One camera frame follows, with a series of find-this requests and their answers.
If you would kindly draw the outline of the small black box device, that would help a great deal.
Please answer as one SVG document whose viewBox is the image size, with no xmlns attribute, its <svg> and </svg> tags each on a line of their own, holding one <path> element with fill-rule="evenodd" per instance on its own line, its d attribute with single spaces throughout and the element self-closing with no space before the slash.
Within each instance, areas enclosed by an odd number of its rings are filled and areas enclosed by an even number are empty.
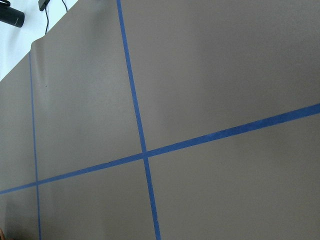
<svg viewBox="0 0 320 240">
<path fill-rule="evenodd" d="M 38 0 L 38 8 L 42 12 L 47 7 L 50 0 Z"/>
</svg>

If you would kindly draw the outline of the black cylinder object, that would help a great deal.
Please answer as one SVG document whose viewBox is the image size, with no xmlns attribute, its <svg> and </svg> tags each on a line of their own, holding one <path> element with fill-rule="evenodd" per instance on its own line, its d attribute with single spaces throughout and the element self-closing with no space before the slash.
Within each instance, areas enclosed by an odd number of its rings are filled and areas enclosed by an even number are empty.
<svg viewBox="0 0 320 240">
<path fill-rule="evenodd" d="M 25 22 L 25 13 L 10 7 L 9 3 L 0 3 L 0 21 L 21 28 Z"/>
</svg>

